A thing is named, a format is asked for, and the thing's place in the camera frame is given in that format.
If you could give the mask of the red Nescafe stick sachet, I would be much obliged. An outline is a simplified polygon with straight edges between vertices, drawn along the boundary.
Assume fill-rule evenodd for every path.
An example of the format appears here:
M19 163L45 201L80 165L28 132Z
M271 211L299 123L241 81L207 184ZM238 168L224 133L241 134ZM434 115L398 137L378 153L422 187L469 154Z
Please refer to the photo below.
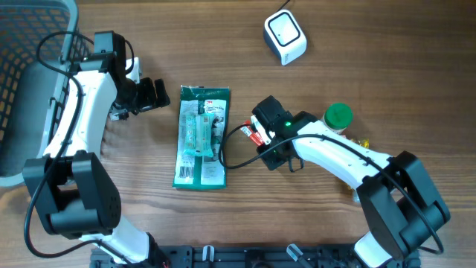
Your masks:
M264 140L261 138L260 134L252 128L252 124L249 120L244 122L244 127L241 127L241 131L258 147L264 144Z

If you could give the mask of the green 3M product package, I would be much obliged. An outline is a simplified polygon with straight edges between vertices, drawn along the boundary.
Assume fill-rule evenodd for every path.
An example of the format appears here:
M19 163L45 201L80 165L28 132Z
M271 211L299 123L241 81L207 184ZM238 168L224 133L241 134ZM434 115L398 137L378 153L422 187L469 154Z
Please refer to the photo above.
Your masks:
M219 162L219 147L228 123L230 89L182 86L178 118L178 144L173 187L205 191L226 187L226 168ZM212 157L184 154L185 115L214 114L212 122Z

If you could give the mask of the mint green small packet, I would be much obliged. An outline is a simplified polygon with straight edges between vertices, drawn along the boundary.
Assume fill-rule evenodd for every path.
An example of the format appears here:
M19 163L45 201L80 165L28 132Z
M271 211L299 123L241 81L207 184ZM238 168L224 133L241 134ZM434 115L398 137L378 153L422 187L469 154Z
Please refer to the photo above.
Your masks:
M212 157L212 122L214 114L186 114L184 154L196 157Z

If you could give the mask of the Knorr stock cube jar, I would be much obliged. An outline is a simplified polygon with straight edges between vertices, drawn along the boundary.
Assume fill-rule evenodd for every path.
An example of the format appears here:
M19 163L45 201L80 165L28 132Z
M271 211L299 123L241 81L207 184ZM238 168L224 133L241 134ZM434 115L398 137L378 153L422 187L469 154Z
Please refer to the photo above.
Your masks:
M342 134L353 121L353 112L345 103L334 103L324 113L323 123L334 133Z

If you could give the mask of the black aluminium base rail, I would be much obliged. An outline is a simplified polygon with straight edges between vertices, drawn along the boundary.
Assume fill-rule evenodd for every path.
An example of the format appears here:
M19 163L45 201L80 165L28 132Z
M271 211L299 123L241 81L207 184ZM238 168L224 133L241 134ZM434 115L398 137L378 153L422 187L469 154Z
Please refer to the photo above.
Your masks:
M253 268L253 267L364 267L352 244L299 246L300 256L292 257L284 247L162 246L169 261L166 267Z

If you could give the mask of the grey plastic shopping basket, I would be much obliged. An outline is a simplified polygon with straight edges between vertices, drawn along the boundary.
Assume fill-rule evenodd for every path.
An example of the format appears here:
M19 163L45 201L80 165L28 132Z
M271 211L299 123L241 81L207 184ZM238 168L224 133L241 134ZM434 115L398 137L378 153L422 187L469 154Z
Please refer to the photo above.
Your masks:
M89 53L77 31L74 0L1 2L1 186L23 184L28 159L40 158L59 126L68 98L65 70Z

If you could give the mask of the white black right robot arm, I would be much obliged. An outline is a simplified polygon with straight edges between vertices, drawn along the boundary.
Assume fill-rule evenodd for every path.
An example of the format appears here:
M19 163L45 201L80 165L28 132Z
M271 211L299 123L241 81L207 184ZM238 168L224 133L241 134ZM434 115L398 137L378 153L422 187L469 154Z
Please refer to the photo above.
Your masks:
M258 103L251 123L265 143L257 152L269 170L293 158L314 163L338 177L360 199L369 231L350 248L347 265L383 267L402 263L451 218L423 163L408 151L378 153L333 132L308 112L292 115L273 96Z

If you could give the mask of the white barcode scanner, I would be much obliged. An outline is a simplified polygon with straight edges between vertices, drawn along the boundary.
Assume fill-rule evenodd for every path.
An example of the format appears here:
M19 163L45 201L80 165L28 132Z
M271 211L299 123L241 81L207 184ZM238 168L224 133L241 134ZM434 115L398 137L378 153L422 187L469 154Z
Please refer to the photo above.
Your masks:
M286 9L277 11L265 20L263 39L282 66L306 52L307 38L293 14Z

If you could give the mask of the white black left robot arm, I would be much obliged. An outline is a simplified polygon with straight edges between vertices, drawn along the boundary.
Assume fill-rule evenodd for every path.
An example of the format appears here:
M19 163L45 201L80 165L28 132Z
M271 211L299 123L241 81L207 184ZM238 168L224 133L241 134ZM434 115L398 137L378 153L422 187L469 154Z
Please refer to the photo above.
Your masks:
M121 214L121 200L99 159L109 115L126 118L165 107L170 99L162 80L140 75L132 46L113 31L97 32L94 50L74 58L62 71L68 99L59 126L44 153L26 161L23 178L44 230L95 245L116 265L168 267L169 258L153 236Z

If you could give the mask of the yellow dish soap bottle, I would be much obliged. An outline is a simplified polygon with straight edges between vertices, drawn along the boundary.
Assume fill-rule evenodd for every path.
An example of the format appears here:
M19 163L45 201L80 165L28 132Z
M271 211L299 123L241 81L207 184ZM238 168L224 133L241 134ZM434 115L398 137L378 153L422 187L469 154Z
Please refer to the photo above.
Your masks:
M361 147L364 147L366 149L370 148L370 142L368 138L362 138L362 139L351 138L350 140ZM352 192L353 202L360 203L360 199L358 197L356 190L352 189L350 186L348 186L347 188Z

